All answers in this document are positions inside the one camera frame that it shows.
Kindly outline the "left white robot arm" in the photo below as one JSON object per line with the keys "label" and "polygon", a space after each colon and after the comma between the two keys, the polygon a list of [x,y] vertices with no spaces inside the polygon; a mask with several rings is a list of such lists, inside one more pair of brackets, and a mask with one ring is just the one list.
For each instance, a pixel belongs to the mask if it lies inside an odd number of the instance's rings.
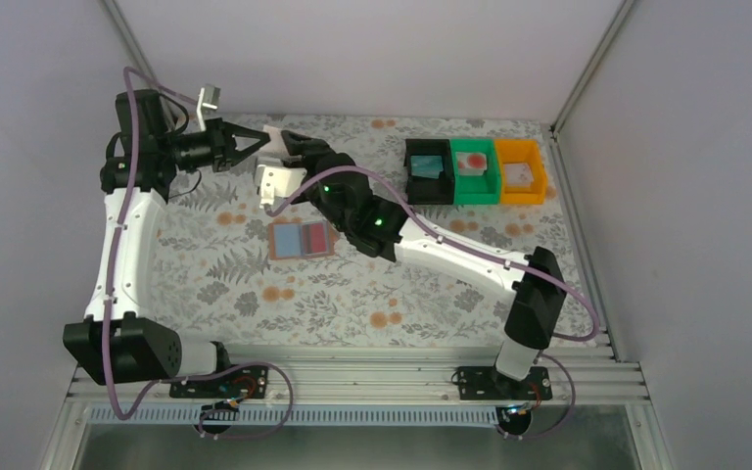
{"label": "left white robot arm", "polygon": [[205,120],[198,132],[172,129],[163,107],[168,99],[140,89],[115,100],[119,131],[100,171],[106,230],[96,287],[82,321],[63,332],[66,350],[99,385],[204,375],[226,363],[221,343],[184,339],[154,320],[157,232],[179,171],[226,171],[270,138],[220,117]]}

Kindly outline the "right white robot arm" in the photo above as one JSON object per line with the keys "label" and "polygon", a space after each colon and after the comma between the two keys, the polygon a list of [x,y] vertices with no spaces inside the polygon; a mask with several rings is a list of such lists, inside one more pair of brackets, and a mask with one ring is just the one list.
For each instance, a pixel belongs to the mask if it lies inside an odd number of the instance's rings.
{"label": "right white robot arm", "polygon": [[392,199],[376,195],[371,184],[381,176],[326,141],[275,127],[267,131],[285,180],[276,182],[273,170],[259,171],[263,205],[276,199],[309,203],[364,255],[426,267],[501,295],[509,307],[493,367],[507,379],[526,378],[548,348],[567,297],[554,253],[506,251],[438,227],[399,192]]}

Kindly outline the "red credit card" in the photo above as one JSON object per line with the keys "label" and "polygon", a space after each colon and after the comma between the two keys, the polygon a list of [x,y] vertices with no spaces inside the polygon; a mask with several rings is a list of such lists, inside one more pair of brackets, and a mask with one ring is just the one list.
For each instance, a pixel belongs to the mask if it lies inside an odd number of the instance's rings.
{"label": "red credit card", "polygon": [[331,248],[330,233],[326,222],[310,222],[302,226],[302,249],[305,256],[324,256],[331,252]]}

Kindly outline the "orange leather card holder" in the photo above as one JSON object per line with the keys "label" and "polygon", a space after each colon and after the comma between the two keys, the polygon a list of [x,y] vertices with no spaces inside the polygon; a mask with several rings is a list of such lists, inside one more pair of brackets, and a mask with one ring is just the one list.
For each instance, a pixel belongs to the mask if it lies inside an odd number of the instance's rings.
{"label": "orange leather card holder", "polygon": [[268,242],[272,260],[318,259],[336,252],[335,233],[327,221],[272,223]]}

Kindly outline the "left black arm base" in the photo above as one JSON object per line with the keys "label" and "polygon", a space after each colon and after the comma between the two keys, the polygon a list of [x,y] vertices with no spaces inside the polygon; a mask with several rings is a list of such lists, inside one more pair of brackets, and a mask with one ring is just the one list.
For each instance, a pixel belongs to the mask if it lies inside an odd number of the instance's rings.
{"label": "left black arm base", "polygon": [[205,421],[236,421],[240,404],[245,400],[260,400],[266,395],[269,367],[265,365],[242,366],[222,377],[209,381],[176,382],[170,385],[172,399],[211,400],[200,408],[200,415],[217,410],[215,417]]}

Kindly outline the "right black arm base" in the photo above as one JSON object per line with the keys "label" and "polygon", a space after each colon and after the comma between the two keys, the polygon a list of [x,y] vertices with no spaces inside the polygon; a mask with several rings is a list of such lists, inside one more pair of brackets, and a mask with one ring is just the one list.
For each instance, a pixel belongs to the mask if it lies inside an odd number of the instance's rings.
{"label": "right black arm base", "polygon": [[535,410],[553,399],[551,379],[538,358],[527,362],[524,378],[513,379],[495,365],[456,367],[449,381],[463,401],[505,401],[494,409],[497,431],[504,438],[522,441],[530,430]]}

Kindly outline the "teal credit card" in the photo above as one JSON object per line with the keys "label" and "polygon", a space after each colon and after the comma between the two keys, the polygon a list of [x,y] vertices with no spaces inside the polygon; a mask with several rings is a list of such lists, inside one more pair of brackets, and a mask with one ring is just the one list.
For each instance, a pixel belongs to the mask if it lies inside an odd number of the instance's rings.
{"label": "teal credit card", "polygon": [[409,162],[412,177],[438,179],[444,171],[443,159],[439,155],[412,155]]}

